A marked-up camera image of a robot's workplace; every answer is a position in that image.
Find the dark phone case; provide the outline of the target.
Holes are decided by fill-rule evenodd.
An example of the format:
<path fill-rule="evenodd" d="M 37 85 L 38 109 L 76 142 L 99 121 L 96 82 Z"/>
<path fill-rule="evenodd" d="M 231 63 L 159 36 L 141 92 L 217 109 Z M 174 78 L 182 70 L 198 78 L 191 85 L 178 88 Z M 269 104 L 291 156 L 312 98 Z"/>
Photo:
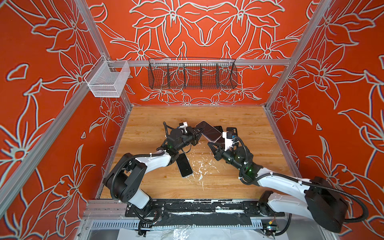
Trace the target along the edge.
<path fill-rule="evenodd" d="M 235 127 L 227 127 L 226 128 L 226 139 L 234 139 L 238 136 L 238 130 Z"/>

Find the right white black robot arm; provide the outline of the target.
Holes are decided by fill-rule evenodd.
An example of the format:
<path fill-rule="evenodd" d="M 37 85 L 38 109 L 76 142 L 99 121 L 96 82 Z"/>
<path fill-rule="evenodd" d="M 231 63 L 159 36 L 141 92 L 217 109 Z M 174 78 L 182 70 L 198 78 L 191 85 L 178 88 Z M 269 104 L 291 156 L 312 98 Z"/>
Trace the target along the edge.
<path fill-rule="evenodd" d="M 268 188 L 258 201 L 262 215 L 299 215 L 333 233 L 340 233 L 344 224 L 363 222 L 369 216 L 361 200 L 333 188 L 323 178 L 294 178 L 255 164 L 253 154 L 238 136 L 224 144 L 209 142 L 208 146 L 217 161 L 224 160 L 239 170 L 243 184 Z"/>

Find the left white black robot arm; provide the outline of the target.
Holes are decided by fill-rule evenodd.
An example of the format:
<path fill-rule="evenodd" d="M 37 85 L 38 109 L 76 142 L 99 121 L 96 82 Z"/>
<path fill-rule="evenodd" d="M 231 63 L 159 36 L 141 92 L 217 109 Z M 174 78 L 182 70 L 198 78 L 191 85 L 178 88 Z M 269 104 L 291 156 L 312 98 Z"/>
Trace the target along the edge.
<path fill-rule="evenodd" d="M 103 180 L 113 200 L 128 204 L 141 217 L 153 210 L 152 198 L 140 189 L 145 174 L 175 162 L 181 167 L 180 171 L 191 171 L 184 148 L 196 146 L 204 131 L 202 127 L 193 128 L 186 122 L 176 128 L 166 122 L 163 125 L 166 138 L 155 153 L 124 154 Z"/>

